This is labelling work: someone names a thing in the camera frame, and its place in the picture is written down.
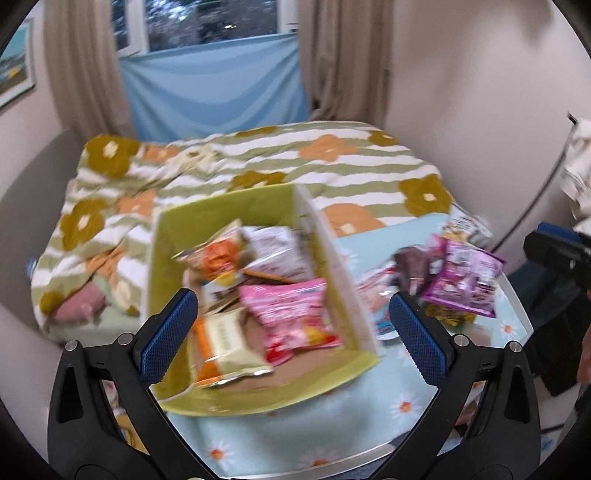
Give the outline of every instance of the framed picture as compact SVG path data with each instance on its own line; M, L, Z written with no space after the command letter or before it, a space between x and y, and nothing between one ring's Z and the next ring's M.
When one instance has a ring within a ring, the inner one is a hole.
M0 56L0 108L35 86L32 28L25 20Z

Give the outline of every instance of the blue gripper pad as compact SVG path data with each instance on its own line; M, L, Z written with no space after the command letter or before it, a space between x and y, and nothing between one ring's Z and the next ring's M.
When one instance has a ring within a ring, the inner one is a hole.
M406 292L392 296L389 313L390 321L425 382L441 388L454 360L451 336L445 327L425 315Z
M545 235L560 238L561 240L568 240L569 242L574 242L576 244L581 243L581 237L577 232L570 228L552 225L552 223L542 222L538 225L536 231Z
M162 381L197 318L198 308L195 293L182 288L159 314L151 316L140 328L134 359L144 385Z

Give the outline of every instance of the plastic wrapper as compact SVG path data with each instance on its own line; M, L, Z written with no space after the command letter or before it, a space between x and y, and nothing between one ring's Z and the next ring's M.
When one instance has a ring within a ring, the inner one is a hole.
M240 299L265 328L267 361L277 366L297 349L329 348L342 344L324 321L326 282L318 278L281 286L242 286Z
M454 242L466 242L479 248L486 248L492 232L476 217L456 204L452 204L449 220L443 226L441 236Z
M454 310L435 303L427 303L425 305L425 314L436 318L446 328L457 333L462 332L466 325L474 323L476 320L476 313Z
M398 337L388 313L390 298L398 291L398 287L392 285L395 276L394 262L388 261L361 274L355 281L361 300L374 316L376 334L380 340Z
M293 231L285 226L246 226L242 234L256 257L242 269L250 277L299 283L311 280L313 272L304 260Z
M242 250L241 222L234 220L207 242L184 250L173 258L201 274L204 281L226 277L232 283L239 268Z
M447 242L443 269L431 282L423 299L485 317L495 315L496 278L503 261L469 244Z
M263 375L272 366L246 345L241 319L243 309L199 317L192 329L203 366L197 373L198 387L223 385L249 375Z

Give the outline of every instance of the beige curtain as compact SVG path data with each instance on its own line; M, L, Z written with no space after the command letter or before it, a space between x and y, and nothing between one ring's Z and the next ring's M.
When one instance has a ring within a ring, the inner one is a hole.
M135 137L115 50L111 0L48 0L45 49L56 107L83 140Z
M384 122L392 0L299 0L300 64L312 120Z

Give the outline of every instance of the green box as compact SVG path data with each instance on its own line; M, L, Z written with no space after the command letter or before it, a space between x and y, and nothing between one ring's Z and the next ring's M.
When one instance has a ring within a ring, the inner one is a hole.
M194 386L193 342L185 340L162 382L152 392L164 410L190 416L233 416L263 413L332 390L379 361L372 320L364 314L346 267L332 243L332 233L301 186L282 184L225 193L161 212L150 254L144 318L159 313L183 286L184 267L171 257L207 241L239 218L244 225L288 226L302 238L303 254L316 274L327 281L326 303L344 346L327 365L287 385L244 393Z

